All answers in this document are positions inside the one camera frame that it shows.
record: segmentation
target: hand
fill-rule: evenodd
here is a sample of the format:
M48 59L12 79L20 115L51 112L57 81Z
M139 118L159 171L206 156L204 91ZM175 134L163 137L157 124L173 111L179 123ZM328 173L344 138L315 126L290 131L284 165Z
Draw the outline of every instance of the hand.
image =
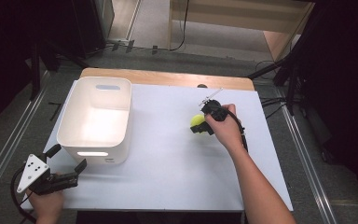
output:
M237 116L235 105L222 105L222 107ZM219 142L227 148L228 151L232 148L242 146L240 128L235 119L230 115L227 115L223 121L216 121L210 114L207 114L205 115L205 121L211 126Z
M37 213L36 223L56 223L60 217L63 208L63 193L62 190L56 191L46 195L37 195L33 193L29 201Z

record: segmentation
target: black cable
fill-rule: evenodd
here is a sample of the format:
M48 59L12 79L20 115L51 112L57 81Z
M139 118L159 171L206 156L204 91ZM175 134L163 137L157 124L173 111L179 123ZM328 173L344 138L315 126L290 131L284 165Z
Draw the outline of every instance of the black cable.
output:
M265 101L261 102L261 104L265 104L265 103L268 103L271 101L285 101L285 100L286 99L284 97L268 98L268 99L265 99Z
M25 203L25 202L31 197L31 195L32 195L33 193L34 193L34 192L31 191L31 193L30 193L29 195L27 195L27 197L26 197L24 200L22 200L22 202L20 203L20 205L22 205L23 203Z
M278 112L284 105L280 105L276 110L274 110L272 113L270 113L269 115L266 116L266 119L269 119L269 117L271 117L272 115L274 115L276 112Z
M19 224L23 224L26 220L28 220L26 217L24 217L23 219L22 219L22 221L20 221L20 223Z
M187 0L185 21L184 21L184 24L183 24L183 39L182 39L182 43L179 45L179 47L177 47L176 49L170 49L170 51L175 51L175 50L181 48L182 45L185 43L185 38L186 38L186 22L187 22L187 12L188 12L188 4L189 4L189 2L190 2L190 0Z
M21 205L17 201L16 193L14 192L14 184L16 182L17 176L19 176L19 174L21 174L24 171L24 168L25 168L25 163L20 167L20 169L18 171L16 171L16 173L11 178L10 196L11 196L11 199L12 199L14 205L16 205L16 208L19 210L20 214L22 214L24 217L26 217L31 222L36 223L36 218L34 218L29 213L25 212L24 209L21 208Z
M272 101L272 100L278 100L278 99L282 99L283 101L286 101L285 97L273 97L273 98L268 98L268 97L259 97L260 100L266 100L263 102L268 102L268 101ZM303 100L302 98L296 98L294 99L295 101L299 102L301 100Z
M264 107L267 107L269 105L275 105L275 104L280 103L280 102L281 101L268 102L267 104L263 104L262 107L264 108Z
M176 49L150 49L150 48L142 48L142 47L131 47L132 49L145 49L145 50L161 50L161 51L176 51L178 50L179 48L181 48L183 46L183 44L185 43L185 39L186 39L186 22L187 22L187 14L188 14L188 5L189 5L189 2L190 0L187 0L187 5L186 5L186 14L185 14L185 20L184 20L184 25L183 25L183 39L182 39L182 43L179 45L179 47L177 47ZM107 46L105 47L104 49L98 49L98 50L95 50L93 52L91 52L90 54L94 54L94 53L97 53L97 52L100 52L100 51L104 51L106 49L110 49L112 48L113 46ZM119 47L124 47L126 48L127 46L126 45L123 45L123 44L118 44Z
M182 29L182 21L181 20L179 20L179 28L180 28L180 33L182 35L185 35L184 29ZM182 49L182 51L184 51L186 49L186 43L184 42L184 44L185 44L185 47Z
M241 133L241 138L242 138L242 144L243 147L246 149L246 151L248 151L248 144L246 142L246 138L245 138L245 128L242 126L240 120L237 118L237 116L232 113L231 111L229 111L228 109L222 107L222 106L214 106L214 105L210 105L210 108L216 108L216 109L223 109L224 111L226 111L234 120L235 122L238 124L238 127L240 128L240 133Z
M273 63L273 64L275 64L275 62L274 62L274 61L271 61L271 60L261 61L261 62L259 62L259 63L257 63L257 64L255 65L255 72L257 72L257 66L260 65L261 63ZM271 80L270 78L266 78L266 77L263 77L263 76L260 76L260 77L263 78L263 79Z

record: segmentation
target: yellow ball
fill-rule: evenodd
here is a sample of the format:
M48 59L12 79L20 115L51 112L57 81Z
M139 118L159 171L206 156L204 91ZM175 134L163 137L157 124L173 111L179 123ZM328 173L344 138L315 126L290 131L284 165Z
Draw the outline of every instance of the yellow ball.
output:
M190 127L202 124L205 121L205 117L203 115L196 115L190 121Z

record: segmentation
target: white tabletop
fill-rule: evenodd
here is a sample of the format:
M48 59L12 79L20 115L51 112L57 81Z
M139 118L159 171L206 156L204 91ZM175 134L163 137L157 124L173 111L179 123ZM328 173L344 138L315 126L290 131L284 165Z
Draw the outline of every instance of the white tabletop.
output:
M190 131L191 118L201 114L199 103L214 91L133 84L129 157L119 165L88 165L78 186L64 191L64 208L242 211L238 179L227 151L214 135ZM293 210L257 92L222 90L214 99L236 105L251 157ZM57 144L61 117L45 151ZM63 149L48 165L52 173L69 173L77 163Z

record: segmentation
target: white storage basket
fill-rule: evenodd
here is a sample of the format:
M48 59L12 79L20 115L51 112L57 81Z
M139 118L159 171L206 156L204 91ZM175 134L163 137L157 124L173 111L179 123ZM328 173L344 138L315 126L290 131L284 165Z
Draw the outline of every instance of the white storage basket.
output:
M131 138L131 83L118 77L82 77L63 111L58 143L77 161L121 163Z

